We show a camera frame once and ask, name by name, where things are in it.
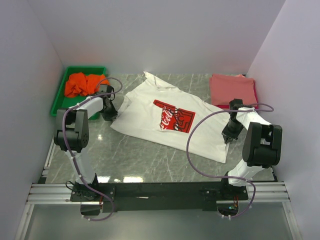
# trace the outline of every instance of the red printed graphic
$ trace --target red printed graphic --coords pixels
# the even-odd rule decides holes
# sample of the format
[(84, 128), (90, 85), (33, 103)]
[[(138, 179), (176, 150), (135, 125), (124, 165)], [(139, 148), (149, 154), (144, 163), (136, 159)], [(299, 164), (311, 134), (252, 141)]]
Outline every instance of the red printed graphic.
[(154, 100), (153, 104), (162, 108), (160, 128), (189, 133), (196, 113), (176, 108), (168, 103)]

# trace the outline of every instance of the black base bar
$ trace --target black base bar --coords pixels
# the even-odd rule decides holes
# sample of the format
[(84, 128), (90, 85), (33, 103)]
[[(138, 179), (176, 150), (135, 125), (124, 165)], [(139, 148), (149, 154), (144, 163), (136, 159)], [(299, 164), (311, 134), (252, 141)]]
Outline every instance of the black base bar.
[[(159, 183), (99, 183), (98, 190), (109, 196), (118, 211), (187, 210), (217, 211), (217, 201), (248, 200), (245, 186), (229, 185), (228, 179), (220, 182), (159, 182)], [(101, 197), (86, 199), (86, 192), (75, 189), (71, 202), (99, 202)], [(111, 203), (103, 199), (104, 213), (111, 211)], [(88, 214), (93, 215), (86, 205)]]

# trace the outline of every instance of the red cloth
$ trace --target red cloth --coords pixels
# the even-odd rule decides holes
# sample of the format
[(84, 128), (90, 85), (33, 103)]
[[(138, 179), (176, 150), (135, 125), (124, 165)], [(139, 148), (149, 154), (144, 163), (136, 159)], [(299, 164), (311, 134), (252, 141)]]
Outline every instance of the red cloth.
[(245, 105), (258, 102), (253, 78), (213, 74), (209, 80), (209, 87), (211, 104), (222, 109), (228, 109), (229, 102), (233, 99), (242, 99)]
[[(87, 96), (99, 91), (98, 83), (105, 79), (105, 75), (90, 74), (84, 75), (82, 72), (73, 73), (69, 76), (68, 81), (65, 83), (64, 96), (74, 98), (78, 95)], [(110, 84), (106, 79), (101, 84)]]

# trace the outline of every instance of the marble table surface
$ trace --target marble table surface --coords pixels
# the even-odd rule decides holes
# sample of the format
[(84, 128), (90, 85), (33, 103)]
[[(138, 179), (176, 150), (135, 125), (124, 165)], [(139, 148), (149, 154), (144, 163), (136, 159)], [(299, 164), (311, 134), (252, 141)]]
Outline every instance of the marble table surface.
[[(196, 95), (210, 103), (210, 74), (158, 74), (162, 80), (177, 86), (182, 91)], [(123, 90), (113, 101), (119, 109), (124, 95), (141, 84), (143, 74), (115, 74), (123, 82)], [(111, 85), (118, 89), (115, 80)], [(188, 163), (186, 152), (158, 143), (121, 134), (110, 128), (111, 122), (100, 116), (89, 121), (88, 153), (91, 165), (101, 183), (120, 182), (199, 182), (220, 181), (207, 178), (195, 172)], [(226, 163), (216, 162), (201, 156), (190, 154), (195, 166), (211, 175), (224, 175), (232, 170), (242, 158), (242, 147), (246, 137), (243, 130), (237, 141), (233, 141), (227, 153)], [(64, 184), (74, 181), (75, 173), (65, 153), (55, 146), (46, 184)], [(272, 168), (256, 174), (254, 181), (274, 181)]]

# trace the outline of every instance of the white backdrop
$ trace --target white backdrop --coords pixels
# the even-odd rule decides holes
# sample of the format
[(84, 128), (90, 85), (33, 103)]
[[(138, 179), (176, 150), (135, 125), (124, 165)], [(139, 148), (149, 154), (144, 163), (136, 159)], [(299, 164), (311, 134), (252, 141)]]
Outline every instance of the white backdrop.
[(28, 0), (64, 66), (246, 73), (285, 0)]
[(0, 3), (0, 239), (11, 240), (53, 136), (63, 66), (26, 0)]
[(274, 106), (267, 121), (283, 127), (276, 173), (284, 180), (304, 240), (319, 239), (320, 1), (287, 0), (248, 75), (259, 101)]

